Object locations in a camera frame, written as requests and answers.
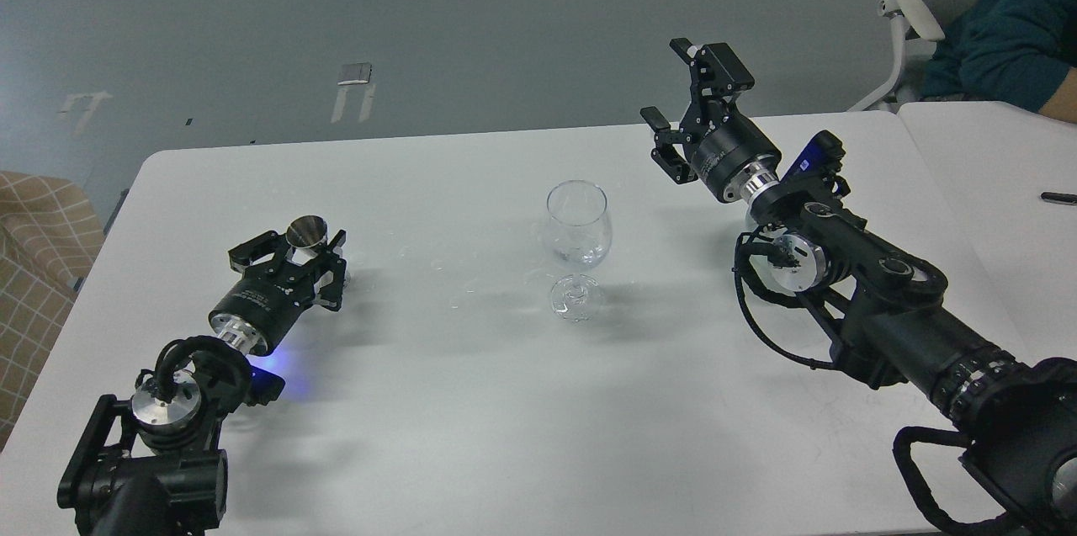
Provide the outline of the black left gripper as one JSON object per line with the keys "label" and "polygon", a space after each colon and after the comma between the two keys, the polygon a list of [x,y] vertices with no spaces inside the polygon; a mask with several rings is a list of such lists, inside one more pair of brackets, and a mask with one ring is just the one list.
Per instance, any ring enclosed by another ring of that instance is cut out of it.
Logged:
{"label": "black left gripper", "polygon": [[289,260],[291,245],[276,231],[232,248],[228,263],[240,279],[210,311],[211,329],[240,353],[265,357],[309,307],[338,312],[347,282],[346,240],[347,231],[339,230],[316,245],[313,267]]}

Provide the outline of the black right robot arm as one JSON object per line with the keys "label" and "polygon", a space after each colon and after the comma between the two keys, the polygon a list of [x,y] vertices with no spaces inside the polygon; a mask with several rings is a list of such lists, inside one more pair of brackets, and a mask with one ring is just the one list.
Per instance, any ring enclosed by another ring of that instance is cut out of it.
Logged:
{"label": "black right robot arm", "polygon": [[[754,87],[726,44],[671,50],[690,71],[677,125],[641,109],[653,160],[674,183],[700,180],[724,204],[746,203],[735,242],[735,294],[751,332],[801,366],[845,373],[868,387],[909,382],[952,428],[901,428],[893,456],[920,513],[947,535],[1074,533],[1074,361],[1020,363],[943,306],[947,278],[927,260],[869,232],[843,204],[842,142],[822,130],[783,177],[781,153],[740,113]],[[913,445],[962,450],[959,462],[1003,512],[963,523],[945,512],[912,456]]]}

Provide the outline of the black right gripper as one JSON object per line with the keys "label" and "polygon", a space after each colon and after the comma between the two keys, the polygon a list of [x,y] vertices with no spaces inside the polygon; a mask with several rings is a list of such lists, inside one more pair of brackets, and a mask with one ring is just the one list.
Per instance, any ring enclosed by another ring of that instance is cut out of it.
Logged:
{"label": "black right gripper", "polygon": [[[730,45],[693,45],[688,38],[674,38],[670,48],[689,67],[693,102],[681,130],[673,130],[657,107],[639,110],[655,141],[651,160],[676,184],[699,179],[719,202],[749,203],[759,188],[777,182],[781,159],[773,142],[735,105],[755,79]],[[685,146],[685,157],[676,146]]]}

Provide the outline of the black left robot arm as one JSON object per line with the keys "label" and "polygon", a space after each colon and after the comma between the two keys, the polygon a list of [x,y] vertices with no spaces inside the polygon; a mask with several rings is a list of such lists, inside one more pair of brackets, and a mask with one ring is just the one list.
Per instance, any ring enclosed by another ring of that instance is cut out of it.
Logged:
{"label": "black left robot arm", "polygon": [[162,349],[127,401],[101,395],[59,481],[57,504],[81,535],[204,535],[226,510],[223,422],[265,406],[284,379],[251,364],[279,347],[312,306],[337,312],[348,266],[346,232],[294,220],[228,252],[240,276],[208,316],[210,334]]}

